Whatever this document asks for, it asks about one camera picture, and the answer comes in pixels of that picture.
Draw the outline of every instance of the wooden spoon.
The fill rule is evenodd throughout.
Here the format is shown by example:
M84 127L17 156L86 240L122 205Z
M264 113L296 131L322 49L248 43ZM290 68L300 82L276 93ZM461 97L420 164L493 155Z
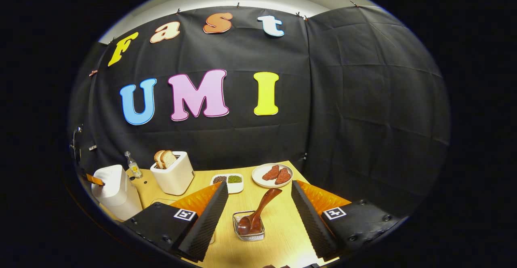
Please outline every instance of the wooden spoon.
M273 200L273 198L275 198L281 192L281 189L271 188L262 197L262 200L258 205L258 209L251 215L245 216L240 219L239 224L237 225L237 229L240 235L260 233L260 231L262 230L260 224L260 213L262 213L262 210L264 209L264 207L266 207L266 204L268 204L271 200Z

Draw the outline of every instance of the bread slice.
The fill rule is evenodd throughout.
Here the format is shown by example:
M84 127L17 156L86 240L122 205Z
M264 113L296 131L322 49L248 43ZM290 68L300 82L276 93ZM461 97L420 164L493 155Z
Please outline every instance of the bread slice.
M176 161L176 157L172 154L171 150L166 150L160 156L160 161L164 164L164 169L168 169L174 161Z
M163 154L163 152L165 152L165 150L159 150L155 154L155 162L156 162L156 166L158 169L165 169L163 167L163 163L160 161L160 157L161 157L161 154Z

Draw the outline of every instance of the black fabric backdrop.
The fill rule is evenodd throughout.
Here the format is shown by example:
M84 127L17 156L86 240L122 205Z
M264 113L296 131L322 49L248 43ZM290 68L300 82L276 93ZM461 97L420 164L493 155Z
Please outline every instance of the black fabric backdrop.
M205 34L206 18L219 12L233 15L231 29ZM256 19L264 15L280 19L286 34L266 34ZM172 21L181 23L180 34L151 44L155 29ZM134 32L139 36L122 59L107 67L116 43ZM103 50L98 45L92 57ZM126 150L142 168L153 164L157 150L186 151L194 170L290 160L310 183L349 200L367 198L401 217L427 194L445 159L450 114L440 72L414 34L380 8L340 8L308 21L261 8L201 8L145 23L105 50L92 78L97 68L87 68L95 59L87 58L71 98L76 111L69 133L85 124L82 164L89 173L125 166ZM212 69L227 71L229 114L172 121L168 78L184 73L198 87ZM253 74L262 71L280 77L277 115L253 113ZM133 126L124 119L119 91L135 84L135 111L141 112L139 85L148 78L157 79L155 114ZM88 151L93 144L97 149Z

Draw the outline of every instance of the white appliance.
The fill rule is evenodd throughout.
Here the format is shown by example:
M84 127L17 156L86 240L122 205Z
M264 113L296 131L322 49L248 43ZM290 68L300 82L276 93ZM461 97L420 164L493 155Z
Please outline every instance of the white appliance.
M172 154L176 157L176 161L169 168L158 169L154 163L151 166L151 172L163 192L179 196L187 190L194 179L194 170L187 152L172 152Z
M129 180L122 165L98 169L94 177L101 179L105 185L92 184L92 194L114 216L128 220L142 211L137 188Z

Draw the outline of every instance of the glass bottle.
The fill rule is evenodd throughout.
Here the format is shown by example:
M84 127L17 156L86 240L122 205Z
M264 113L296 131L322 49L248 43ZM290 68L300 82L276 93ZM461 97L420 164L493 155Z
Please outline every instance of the glass bottle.
M131 171L133 171L133 175L136 178L142 178L142 171L140 171L140 168L138 168L137 162L133 158L131 158L131 153L129 151L126 151L124 154L128 159L128 166Z

